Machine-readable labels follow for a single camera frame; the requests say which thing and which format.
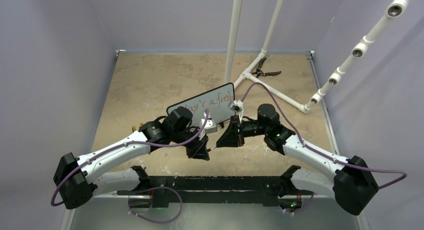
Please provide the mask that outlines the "black-framed small whiteboard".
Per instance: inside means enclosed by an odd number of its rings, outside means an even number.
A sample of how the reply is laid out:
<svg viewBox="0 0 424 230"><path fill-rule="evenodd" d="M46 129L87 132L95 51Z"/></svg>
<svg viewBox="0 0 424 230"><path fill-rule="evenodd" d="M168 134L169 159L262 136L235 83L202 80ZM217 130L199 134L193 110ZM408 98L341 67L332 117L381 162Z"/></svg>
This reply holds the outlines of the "black-framed small whiteboard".
<svg viewBox="0 0 424 230"><path fill-rule="evenodd" d="M198 126L203 118L205 110L209 110L209 118L216 123L228 120L234 112L229 109L229 104L235 99L233 83L226 83L212 90L206 91L194 97L183 100L169 106L166 110L170 114L178 107L184 107L192 113L192 125Z"/></svg>

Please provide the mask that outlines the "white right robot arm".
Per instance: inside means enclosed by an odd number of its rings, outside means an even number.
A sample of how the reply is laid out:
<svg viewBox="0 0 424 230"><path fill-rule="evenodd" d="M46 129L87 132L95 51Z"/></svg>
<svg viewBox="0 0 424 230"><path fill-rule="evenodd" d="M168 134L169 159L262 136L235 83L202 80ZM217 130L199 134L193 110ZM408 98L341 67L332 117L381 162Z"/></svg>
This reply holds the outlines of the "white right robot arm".
<svg viewBox="0 0 424 230"><path fill-rule="evenodd" d="M256 119L243 116L241 101L231 102L229 109L234 115L217 140L216 147L241 147L247 137L262 135L264 143L272 151L298 159L317 170L313 173L300 166L291 166L280 177L281 196L295 191L310 191L334 199L343 210L358 216L379 191L362 158L333 154L303 140L295 131L281 124L273 105L260 105Z"/></svg>

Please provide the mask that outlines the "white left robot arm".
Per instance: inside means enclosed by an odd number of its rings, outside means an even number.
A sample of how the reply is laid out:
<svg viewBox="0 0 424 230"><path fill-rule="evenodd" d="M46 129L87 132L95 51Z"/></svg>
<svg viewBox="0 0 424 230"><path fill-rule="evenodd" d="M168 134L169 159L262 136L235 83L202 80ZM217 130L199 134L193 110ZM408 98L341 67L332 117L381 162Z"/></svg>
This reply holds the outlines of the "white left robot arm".
<svg viewBox="0 0 424 230"><path fill-rule="evenodd" d="M56 189L50 205L65 205L68 210L88 202L100 190L96 181L114 167L135 157L149 154L159 148L185 146L187 149L205 150L206 122L197 132L189 131L193 115L190 110L179 107L166 116L148 121L116 143L90 154L63 155L53 176Z"/></svg>

